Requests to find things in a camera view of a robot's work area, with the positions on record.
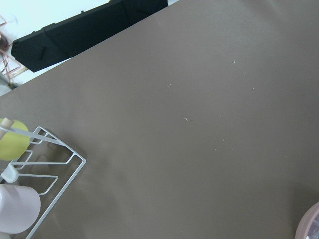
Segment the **lilac plastic cup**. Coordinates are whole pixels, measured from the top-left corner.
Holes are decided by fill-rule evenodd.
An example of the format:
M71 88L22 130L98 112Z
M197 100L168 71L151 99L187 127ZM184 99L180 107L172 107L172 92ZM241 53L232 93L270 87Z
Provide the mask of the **lilac plastic cup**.
M39 194L31 187L0 186L0 236L19 234L36 221L41 208Z

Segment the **yellow plastic cup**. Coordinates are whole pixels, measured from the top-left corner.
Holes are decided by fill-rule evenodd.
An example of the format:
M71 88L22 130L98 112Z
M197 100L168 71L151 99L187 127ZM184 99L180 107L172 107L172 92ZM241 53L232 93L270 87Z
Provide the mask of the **yellow plastic cup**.
M19 158L29 146L29 137L6 132L0 139L0 159L12 161Z

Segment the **pink bowl of ice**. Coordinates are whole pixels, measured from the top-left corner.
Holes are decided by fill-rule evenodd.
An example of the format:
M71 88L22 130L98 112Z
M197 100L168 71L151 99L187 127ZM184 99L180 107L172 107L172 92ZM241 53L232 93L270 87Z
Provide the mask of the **pink bowl of ice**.
M319 238L319 203L314 204L304 214L296 230L295 239Z

